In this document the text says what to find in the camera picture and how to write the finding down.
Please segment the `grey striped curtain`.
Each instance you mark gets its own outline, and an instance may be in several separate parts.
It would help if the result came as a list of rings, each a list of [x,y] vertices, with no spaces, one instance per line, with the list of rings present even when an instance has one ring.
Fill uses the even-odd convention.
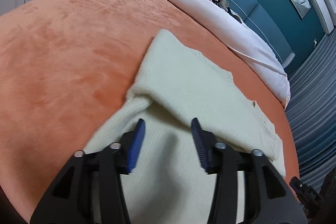
[[[302,182],[321,189],[335,168],[335,32],[325,35],[289,76],[291,99],[285,110]]]

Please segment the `orange velvet bedspread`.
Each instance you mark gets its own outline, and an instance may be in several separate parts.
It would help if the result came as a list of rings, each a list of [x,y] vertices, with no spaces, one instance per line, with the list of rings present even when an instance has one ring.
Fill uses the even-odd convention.
[[[152,41],[171,32],[232,73],[299,174],[281,102],[209,30],[167,0],[33,0],[1,16],[1,188],[29,221],[62,166],[126,102]]]

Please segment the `cream knit cardigan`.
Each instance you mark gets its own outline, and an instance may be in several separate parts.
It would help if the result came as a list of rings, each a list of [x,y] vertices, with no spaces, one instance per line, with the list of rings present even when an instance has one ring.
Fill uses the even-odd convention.
[[[160,30],[142,61],[126,102],[85,147],[96,152],[146,123],[137,166],[122,178],[132,223],[206,223],[216,177],[202,169],[190,130],[204,130],[235,149],[262,150],[285,176],[274,124],[236,87],[232,73]]]

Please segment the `pale pink duvet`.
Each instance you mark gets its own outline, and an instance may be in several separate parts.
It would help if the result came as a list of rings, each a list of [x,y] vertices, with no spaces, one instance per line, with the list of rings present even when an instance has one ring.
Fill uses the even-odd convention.
[[[290,101],[290,83],[274,51],[246,24],[239,23],[209,0],[167,0],[209,30],[262,80],[283,108]]]

